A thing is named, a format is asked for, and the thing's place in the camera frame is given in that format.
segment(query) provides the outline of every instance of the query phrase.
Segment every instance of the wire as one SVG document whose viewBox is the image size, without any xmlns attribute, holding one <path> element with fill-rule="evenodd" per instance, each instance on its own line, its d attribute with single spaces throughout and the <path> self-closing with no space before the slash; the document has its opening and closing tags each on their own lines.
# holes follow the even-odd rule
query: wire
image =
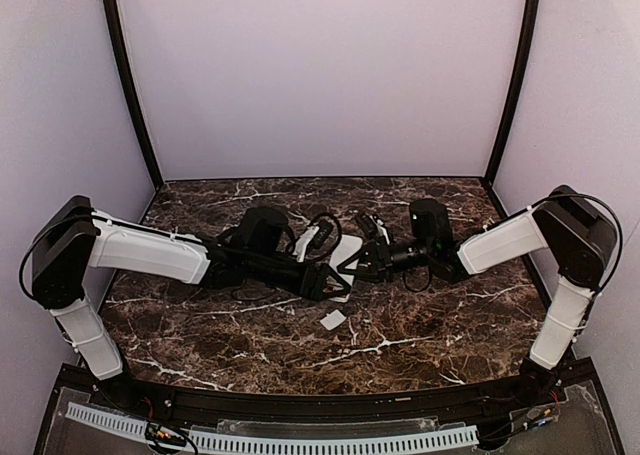
<svg viewBox="0 0 640 455">
<path fill-rule="evenodd" d="M 487 433 L 486 435 L 484 435 L 483 437 L 480 437 L 481 441 L 492 441 L 489 437 L 491 437 L 492 435 L 495 435 L 496 433 L 500 433 L 502 430 L 504 430 L 505 428 L 510 427 L 512 424 L 522 420 L 524 417 L 526 417 L 529 412 L 531 410 L 533 410 L 534 408 L 536 408 L 536 405 L 531 405 L 530 407 L 526 408 L 524 412 L 522 412 L 520 415 L 518 415 L 516 418 L 514 418 L 513 420 L 509 420 L 507 423 L 505 423 L 504 425 L 500 426 L 499 428 L 496 428 L 493 432 Z"/>
<path fill-rule="evenodd" d="M 319 262 L 321 260 L 324 260 L 329 255 L 331 255 L 336 248 L 338 248 L 338 245 L 340 245 L 340 242 L 342 241 L 342 224 L 340 223 L 340 220 L 338 220 L 338 217 L 336 217 L 333 213 L 320 212 L 319 214 L 317 214 L 315 217 L 313 217 L 311 219 L 311 222 L 309 222 L 309 226 L 313 225 L 314 223 L 316 223 L 321 218 L 328 218 L 329 220 L 331 220 L 336 226 L 336 229 L 338 231 L 338 235 L 336 236 L 335 242 L 333 242 L 333 244 L 331 245 L 331 247 L 328 250 L 325 250 L 323 253 L 321 253 L 317 257 L 314 257 L 314 258 L 311 258 L 309 260 L 305 260 L 304 262 L 302 262 L 305 265 L 313 265 L 314 263 L 317 263 L 317 262 Z"/>
<path fill-rule="evenodd" d="M 27 252 L 24 254 L 24 257 L 22 257 L 22 261 L 20 262 L 20 268 L 18 270 L 18 282 L 20 284 L 20 290 L 22 290 L 22 293 L 24 293 L 31 300 L 35 300 L 35 297 L 33 296 L 33 294 L 31 292 L 29 292 L 29 290 L 27 289 L 26 284 L 24 283 L 24 269 L 27 266 L 27 262 L 29 261 L 29 257 L 31 256 L 33 251 L 36 249 L 38 244 L 42 240 L 44 240 L 46 237 L 48 237 L 51 234 L 51 232 L 53 232 L 56 228 L 58 228 L 58 227 L 60 227 L 62 225 L 66 225 L 69 222 L 76 222 L 76 221 L 80 221 L 80 220 L 90 221 L 92 218 L 93 218 L 92 215 L 74 215 L 72 217 L 67 217 L 67 218 L 64 218 L 64 219 L 60 220 L 59 222 L 54 223 L 53 225 L 48 226 L 46 228 L 46 230 L 42 231 L 38 236 L 36 236 L 36 238 L 33 240 L 33 243 L 27 249 Z"/>
<path fill-rule="evenodd" d="M 553 390 L 551 390 L 549 393 L 551 394 L 551 397 L 553 398 L 553 400 L 556 402 L 556 410 L 558 410 L 558 415 L 560 415 L 561 413 L 560 399 L 558 398 L 558 395 L 556 394 L 556 392 L 554 392 Z"/>
<path fill-rule="evenodd" d="M 556 397 L 553 397 L 553 392 L 549 392 L 550 394 L 552 394 L 552 398 L 554 398 L 554 400 L 557 400 Z M 531 405 L 529 408 L 525 409 L 524 412 L 522 412 L 520 415 L 518 415 L 517 417 L 515 417 L 513 420 L 509 420 L 507 423 L 505 423 L 504 425 L 500 426 L 499 428 L 495 429 L 493 432 L 490 432 L 482 437 L 479 438 L 479 440 L 481 442 L 499 442 L 502 440 L 508 440 L 511 437 L 524 432 L 525 430 L 529 430 L 531 427 L 534 426 L 539 426 L 539 425 L 535 425 L 536 422 L 541 421 L 542 419 L 544 419 L 545 417 L 548 417 L 552 412 L 554 408 L 557 408 L 559 410 L 559 405 L 556 402 L 555 406 L 553 408 L 547 408 L 545 410 L 543 410 L 541 413 L 539 413 L 537 416 L 535 416 L 534 418 L 532 418 L 531 420 L 528 420 L 527 422 L 524 423 L 524 425 L 516 430 L 513 430 L 511 432 L 509 432 L 506 435 L 502 435 L 499 437 L 494 437 L 491 438 L 492 435 L 495 435 L 496 433 L 500 433 L 502 430 L 504 430 L 505 428 L 509 427 L 509 426 L 513 426 L 514 423 L 516 423 L 519 420 L 522 420 L 524 417 L 528 416 L 529 413 L 531 412 L 531 410 L 533 410 L 534 408 L 536 408 L 538 405 Z"/>
<path fill-rule="evenodd" d="M 431 282 L 433 281 L 433 273 L 431 272 L 431 269 L 428 268 L 429 270 L 429 276 L 427 278 L 427 283 L 424 285 L 424 287 L 420 288 L 420 289 L 416 289 L 413 287 L 410 287 L 409 284 L 407 283 L 407 271 L 402 272 L 402 283 L 404 283 L 404 288 L 406 288 L 407 290 L 409 290 L 411 293 L 422 293 L 424 292 L 427 288 L 429 288 L 431 286 Z"/>
<path fill-rule="evenodd" d="M 602 200 L 600 200 L 597 197 L 594 197 L 593 195 L 587 195 L 585 193 L 556 193 L 555 195 L 549 195 L 547 197 L 541 198 L 540 200 L 538 200 L 537 202 L 533 203 L 532 205 L 529 205 L 526 208 L 523 208 L 522 210 L 519 210 L 515 213 L 513 213 L 512 215 L 509 215 L 507 218 L 500 220 L 499 222 L 495 223 L 494 225 L 492 225 L 490 228 L 495 228 L 498 227 L 500 225 L 502 225 L 505 222 L 508 222 L 509 220 L 512 220 L 516 217 L 519 217 L 520 215 L 522 215 L 523 213 L 526 213 L 530 210 L 533 210 L 534 208 L 538 207 L 539 205 L 543 204 L 544 202 L 549 202 L 549 201 L 553 201 L 553 200 L 560 200 L 560 199 L 565 199 L 565 198 L 580 198 L 583 200 L 589 200 L 591 202 L 597 203 L 598 205 L 600 205 L 602 208 L 604 208 L 609 215 L 611 215 L 611 218 L 613 219 L 613 222 L 616 226 L 616 231 L 618 232 L 618 253 L 616 255 L 616 259 L 613 262 L 613 265 L 611 266 L 611 269 L 609 270 L 609 274 L 607 276 L 607 278 L 604 280 L 604 282 L 602 282 L 602 284 L 600 285 L 600 287 L 598 288 L 598 290 L 596 291 L 596 295 L 599 295 L 600 293 L 602 293 L 602 291 L 605 289 L 605 287 L 607 285 L 609 285 L 609 282 L 611 282 L 611 279 L 613 278 L 614 273 L 616 272 L 616 270 L 618 269 L 618 265 L 620 264 L 620 259 L 622 258 L 622 250 L 624 248 L 624 234 L 622 232 L 622 224 L 620 223 L 620 219 L 618 218 L 618 216 L 616 215 L 616 212 L 613 211 L 613 209 L 607 205 L 605 202 L 603 202 Z"/>
<path fill-rule="evenodd" d="M 104 390 L 102 390 L 100 387 L 98 387 L 97 385 L 94 385 L 94 389 L 99 392 L 104 399 L 109 402 L 110 405 L 113 406 L 113 408 L 115 408 L 116 410 L 132 417 L 132 418 L 137 418 L 140 420 L 144 420 L 147 423 L 157 423 L 158 425 L 168 428 L 169 430 L 174 431 L 175 433 L 177 433 L 180 438 L 182 438 L 187 444 L 191 445 L 191 448 L 193 448 L 193 453 L 194 455 L 198 455 L 200 452 L 198 450 L 198 446 L 194 443 L 193 440 L 191 440 L 191 438 L 189 438 L 189 435 L 187 435 L 187 433 L 181 429 L 180 427 L 176 427 L 175 425 L 172 424 L 168 424 L 165 422 L 160 422 L 157 420 L 152 420 L 151 417 L 145 417 L 143 415 L 137 415 L 133 412 L 130 412 L 129 410 L 122 408 L 121 406 L 119 406 L 117 403 L 115 403 L 113 400 L 111 400 L 111 398 L 104 392 Z M 153 404 L 151 403 L 151 400 L 149 400 L 148 398 L 146 398 L 146 400 L 149 401 L 149 407 L 151 407 L 151 411 L 153 413 Z"/>
</svg>

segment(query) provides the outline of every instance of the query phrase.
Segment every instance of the white cable tray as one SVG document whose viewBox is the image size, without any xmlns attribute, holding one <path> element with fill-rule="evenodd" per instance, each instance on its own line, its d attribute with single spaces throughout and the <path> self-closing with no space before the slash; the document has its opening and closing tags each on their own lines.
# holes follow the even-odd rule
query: white cable tray
<svg viewBox="0 0 640 455">
<path fill-rule="evenodd" d="M 103 432 L 148 443 L 147 422 L 70 402 L 66 417 Z M 221 435 L 191 430 L 189 437 L 202 454 L 251 455 L 413 455 L 472 447 L 478 444 L 475 425 L 437 432 L 376 438 L 296 440 Z M 183 452 L 193 452 L 187 445 Z"/>
</svg>

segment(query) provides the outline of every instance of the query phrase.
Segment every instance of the black metal frame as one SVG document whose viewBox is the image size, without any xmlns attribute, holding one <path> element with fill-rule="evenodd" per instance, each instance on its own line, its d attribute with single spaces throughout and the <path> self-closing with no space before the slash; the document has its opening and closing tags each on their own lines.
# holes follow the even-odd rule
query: black metal frame
<svg viewBox="0 0 640 455">
<path fill-rule="evenodd" d="M 520 39 L 518 41 L 518 48 L 516 51 L 516 58 L 513 64 L 513 72 L 511 74 L 511 82 L 509 83 L 509 90 L 507 92 L 507 98 L 505 100 L 504 110 L 502 112 L 502 118 L 500 120 L 500 126 L 493 145 L 487 171 L 484 175 L 484 180 L 492 185 L 495 181 L 498 169 L 500 168 L 500 162 L 507 145 L 509 138 L 509 132 L 511 131 L 511 125 L 513 123 L 513 117 L 515 115 L 516 107 L 518 105 L 518 99 L 520 97 L 520 90 L 522 89 L 522 83 L 524 80 L 524 74 L 527 68 L 527 62 L 529 60 L 529 51 L 531 49 L 531 42 L 533 40 L 533 31 L 535 27 L 536 15 L 538 12 L 539 0 L 526 0 L 524 6 L 524 15 L 522 18 L 522 26 L 520 30 Z M 129 114 L 131 121 L 136 132 L 138 144 L 144 157 L 145 164 L 149 176 L 153 181 L 153 185 L 156 190 L 160 189 L 164 184 L 162 173 L 158 165 L 155 152 L 153 151 L 153 145 L 149 137 L 149 131 L 145 124 L 144 115 L 140 106 L 140 100 L 131 72 L 131 65 L 129 57 L 127 55 L 127 49 L 124 42 L 124 36 L 122 31 L 122 24 L 120 15 L 118 12 L 117 0 L 103 0 L 104 11 L 107 19 L 107 25 L 109 28 L 109 35 L 111 37 L 111 46 L 113 48 L 113 54 L 118 66 L 118 73 L 120 75 L 120 82 L 122 84 L 122 91 L 127 101 L 129 108 Z"/>
<path fill-rule="evenodd" d="M 563 386 L 592 381 L 609 430 L 614 447 L 624 455 L 615 421 L 607 402 L 602 384 L 590 358 L 568 362 L 560 374 Z M 290 423 L 358 423 L 438 417 L 438 423 L 464 421 L 468 425 L 493 427 L 509 420 L 510 412 L 524 408 L 516 402 L 479 402 L 482 397 L 509 391 L 517 377 L 491 380 L 472 385 L 455 386 L 435 390 L 390 393 L 381 395 L 251 395 L 209 390 L 196 390 L 139 382 L 151 398 L 171 399 L 171 407 L 157 416 L 158 420 L 170 419 L 172 424 L 216 426 L 221 419 L 290 422 Z M 43 453 L 50 421 L 54 415 L 60 389 L 68 387 L 86 392 L 91 402 L 113 408 L 99 392 L 93 390 L 95 380 L 85 369 L 63 365 L 49 398 L 43 424 L 38 435 L 34 455 Z M 541 400 L 540 404 L 551 403 Z"/>
<path fill-rule="evenodd" d="M 516 59 L 513 63 L 511 82 L 509 83 L 507 99 L 504 103 L 504 110 L 502 112 L 502 118 L 500 119 L 498 134 L 496 135 L 496 140 L 493 144 L 493 150 L 491 151 L 489 165 L 487 166 L 487 171 L 484 175 L 484 180 L 489 185 L 493 185 L 493 182 L 496 180 L 496 175 L 500 168 L 500 162 L 502 161 L 502 156 L 504 155 L 504 150 L 507 146 L 507 140 L 509 139 L 509 133 L 511 132 L 513 117 L 518 106 L 520 90 L 522 89 L 522 82 L 524 81 L 527 62 L 529 61 L 529 51 L 531 50 L 531 42 L 533 40 L 533 30 L 536 24 L 536 16 L 538 14 L 538 2 L 539 0 L 526 0 L 524 4 L 520 39 L 518 41 Z"/>
<path fill-rule="evenodd" d="M 138 139 L 138 144 L 140 145 L 140 150 L 142 151 L 142 156 L 144 157 L 144 162 L 153 186 L 158 190 L 164 184 L 164 180 L 162 179 L 160 166 L 153 151 L 149 131 L 147 130 L 142 108 L 140 107 L 140 100 L 138 98 L 138 92 L 136 91 L 133 73 L 131 72 L 131 65 L 129 64 L 129 57 L 127 56 L 127 47 L 122 32 L 122 24 L 120 22 L 120 14 L 118 13 L 118 1 L 102 0 L 102 2 L 104 4 L 107 26 L 109 28 L 109 36 L 111 37 L 111 47 L 113 48 L 113 55 L 118 67 L 118 74 L 120 75 L 122 92 L 127 101 L 127 107 L 129 108 L 131 123 L 136 132 L 136 138 Z"/>
</svg>

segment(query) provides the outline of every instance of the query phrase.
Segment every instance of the black vertical pole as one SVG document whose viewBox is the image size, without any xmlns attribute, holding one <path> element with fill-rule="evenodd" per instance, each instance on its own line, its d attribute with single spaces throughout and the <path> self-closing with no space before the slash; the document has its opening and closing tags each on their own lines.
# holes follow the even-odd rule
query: black vertical pole
<svg viewBox="0 0 640 455">
<path fill-rule="evenodd" d="M 136 132 L 136 137 L 138 139 L 138 144 L 140 145 L 140 150 L 142 151 L 142 156 L 144 157 L 144 162 L 147 165 L 147 171 L 149 172 L 149 176 L 151 177 L 154 187 L 158 190 L 164 184 L 164 180 L 162 179 L 158 160 L 153 152 L 149 132 L 144 122 L 144 117 L 142 116 L 142 109 L 140 108 L 140 101 L 138 100 L 138 93 L 133 81 L 133 74 L 131 73 L 131 66 L 129 65 L 127 49 L 124 44 L 122 25 L 120 24 L 120 15 L 118 13 L 118 2 L 117 0 L 102 1 L 104 3 L 104 13 L 107 18 L 107 26 L 109 27 L 111 46 L 116 59 L 118 73 L 120 75 L 122 91 L 124 92 L 127 106 L 129 107 L 131 122 L 133 123 L 133 128 Z"/>
<path fill-rule="evenodd" d="M 527 69 L 527 61 L 529 60 L 529 51 L 531 50 L 531 41 L 533 39 L 533 29 L 536 24 L 536 15 L 538 13 L 539 0 L 526 0 L 524 4 L 524 15 L 522 17 L 522 27 L 520 29 L 520 40 L 518 41 L 518 49 L 516 51 L 516 59 L 513 64 L 513 72 L 511 74 L 511 83 L 509 83 L 509 91 L 504 104 L 502 118 L 500 119 L 500 127 L 493 144 L 493 151 L 487 166 L 487 172 L 484 180 L 489 185 L 493 185 L 500 168 L 500 162 L 504 155 L 511 124 L 518 106 L 520 98 L 520 90 L 524 80 L 524 73 Z"/>
</svg>

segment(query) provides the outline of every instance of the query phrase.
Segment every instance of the white wall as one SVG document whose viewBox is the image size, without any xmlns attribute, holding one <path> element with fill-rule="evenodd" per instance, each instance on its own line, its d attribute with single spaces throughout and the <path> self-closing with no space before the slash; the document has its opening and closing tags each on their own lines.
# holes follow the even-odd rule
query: white wall
<svg viewBox="0 0 640 455">
<path fill-rule="evenodd" d="M 524 0 L 120 0 L 168 179 L 484 173 Z"/>
<path fill-rule="evenodd" d="M 137 219 L 152 186 L 101 0 L 0 0 L 0 454 L 32 453 L 63 361 L 52 319 L 18 289 L 36 232 L 72 195 Z M 109 273 L 91 277 L 92 299 Z"/>
<path fill-rule="evenodd" d="M 639 0 L 540 0 L 531 58 L 496 190 L 512 212 L 567 183 L 640 220 Z M 591 355 L 628 453 L 640 453 L 636 235 L 577 346 Z M 535 258 L 555 289 L 556 265 Z"/>
</svg>

